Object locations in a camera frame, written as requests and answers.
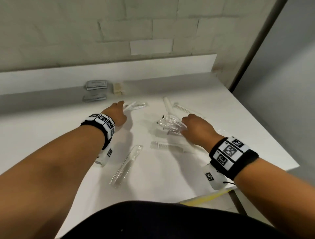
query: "white table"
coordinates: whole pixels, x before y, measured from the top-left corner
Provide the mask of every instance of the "white table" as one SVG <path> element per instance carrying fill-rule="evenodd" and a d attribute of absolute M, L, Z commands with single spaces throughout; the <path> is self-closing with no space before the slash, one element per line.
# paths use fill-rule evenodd
<path fill-rule="evenodd" d="M 216 130 L 240 138 L 270 163 L 284 170 L 298 167 L 211 73 L 129 81 L 125 88 L 125 96 L 108 94 L 108 99 L 102 102 L 0 117 L 2 173 L 42 145 L 76 128 L 87 115 L 99 113 L 113 102 L 137 100 L 149 104 L 132 111 L 124 127 L 115 134 L 109 163 L 104 168 L 90 168 L 58 236 L 94 212 L 121 201 L 179 202 L 213 192 L 201 170 L 209 162 L 206 154 L 174 154 L 150 149 L 151 141 L 155 140 L 156 121 L 165 113 L 164 96 L 168 96 L 172 103 L 179 102 L 201 113 Z M 113 188 L 109 185 L 111 178 L 137 144 L 143 145 L 142 152 L 123 184 Z"/>

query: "black wristband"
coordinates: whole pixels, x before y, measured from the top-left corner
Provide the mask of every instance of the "black wristband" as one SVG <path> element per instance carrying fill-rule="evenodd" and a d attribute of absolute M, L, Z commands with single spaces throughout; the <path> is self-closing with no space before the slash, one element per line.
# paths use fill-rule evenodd
<path fill-rule="evenodd" d="M 91 125 L 91 126 L 98 128 L 99 130 L 101 130 L 103 132 L 103 134 L 105 136 L 105 143 L 104 143 L 102 150 L 104 150 L 109 145 L 109 143 L 111 142 L 112 138 L 108 139 L 107 131 L 104 129 L 104 127 L 101 124 L 97 123 L 96 121 L 86 120 L 83 123 L 81 123 L 80 126 L 82 126 L 82 125 Z"/>
<path fill-rule="evenodd" d="M 247 165 L 254 162 L 259 156 L 238 139 L 224 138 L 210 151 L 211 165 L 230 179 Z"/>

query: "wall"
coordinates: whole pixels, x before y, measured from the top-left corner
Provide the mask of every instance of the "wall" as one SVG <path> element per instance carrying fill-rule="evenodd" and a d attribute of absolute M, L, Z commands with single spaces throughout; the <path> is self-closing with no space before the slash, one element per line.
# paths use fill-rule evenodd
<path fill-rule="evenodd" d="M 315 5 L 289 0 L 234 96 L 301 165 L 315 185 Z"/>
<path fill-rule="evenodd" d="M 0 0 L 0 71 L 218 53 L 229 86 L 276 0 Z M 129 41 L 173 39 L 168 54 Z"/>

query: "wrist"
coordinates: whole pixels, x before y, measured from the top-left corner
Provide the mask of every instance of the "wrist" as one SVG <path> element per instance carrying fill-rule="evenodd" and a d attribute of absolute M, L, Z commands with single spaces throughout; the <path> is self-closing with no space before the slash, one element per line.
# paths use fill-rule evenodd
<path fill-rule="evenodd" d="M 225 137 L 220 135 L 220 134 L 216 134 L 214 136 L 209 136 L 209 139 L 203 144 L 203 148 L 210 153 L 210 151 L 212 150 L 212 148 L 221 140 L 224 139 Z"/>

